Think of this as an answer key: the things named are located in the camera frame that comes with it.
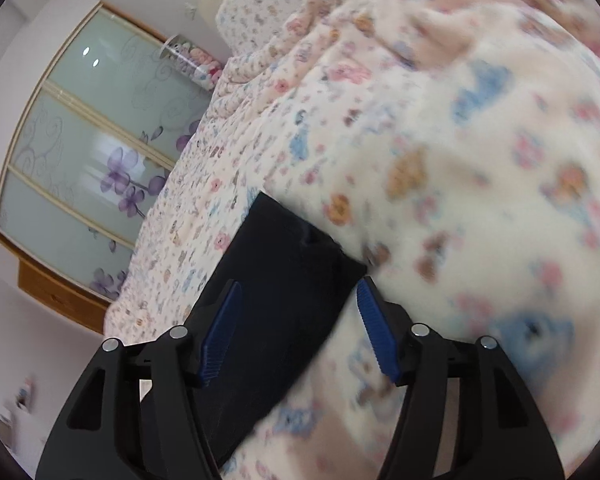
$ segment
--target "floral blanket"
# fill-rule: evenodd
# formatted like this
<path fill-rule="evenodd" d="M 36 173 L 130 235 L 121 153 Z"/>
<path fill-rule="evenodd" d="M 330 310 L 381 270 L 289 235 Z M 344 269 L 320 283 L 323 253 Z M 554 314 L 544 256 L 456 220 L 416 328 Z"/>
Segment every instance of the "floral blanket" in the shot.
<path fill-rule="evenodd" d="M 495 336 L 570 473 L 600 438 L 598 43 L 592 0 L 304 0 L 227 64 L 106 335 L 182 322 L 263 189 L 414 320 Z M 371 480 L 403 395 L 352 299 L 223 475 Z"/>

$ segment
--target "ribbed blue pad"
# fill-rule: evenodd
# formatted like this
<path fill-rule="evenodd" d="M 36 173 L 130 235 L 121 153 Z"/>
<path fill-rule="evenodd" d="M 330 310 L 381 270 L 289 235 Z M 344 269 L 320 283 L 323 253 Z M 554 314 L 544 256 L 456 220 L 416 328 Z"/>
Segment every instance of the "ribbed blue pad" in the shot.
<path fill-rule="evenodd" d="M 202 342 L 202 362 L 200 363 L 198 377 L 204 383 L 217 377 L 220 373 L 224 355 L 229 348 L 231 338 L 234 336 L 241 303 L 242 289 L 240 283 L 235 282 L 224 303 L 218 309 L 218 314 L 216 314 L 216 318 Z"/>
<path fill-rule="evenodd" d="M 395 383 L 401 375 L 397 357 L 398 345 L 386 323 L 384 314 L 364 280 L 358 282 L 356 298 L 360 316 L 365 323 L 366 333 L 371 341 L 380 369 Z"/>

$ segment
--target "white blanket with cartoon print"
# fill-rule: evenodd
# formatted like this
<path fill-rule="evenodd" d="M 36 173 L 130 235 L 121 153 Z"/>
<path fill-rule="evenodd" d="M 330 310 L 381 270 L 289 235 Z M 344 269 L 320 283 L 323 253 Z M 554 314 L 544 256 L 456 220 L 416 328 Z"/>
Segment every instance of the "white blanket with cartoon print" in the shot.
<path fill-rule="evenodd" d="M 571 472 L 600 437 L 600 42 L 590 0 L 304 0 L 228 63 L 106 334 L 182 322 L 260 189 L 414 320 L 496 336 Z M 371 480 L 404 393 L 354 300 L 225 478 Z"/>

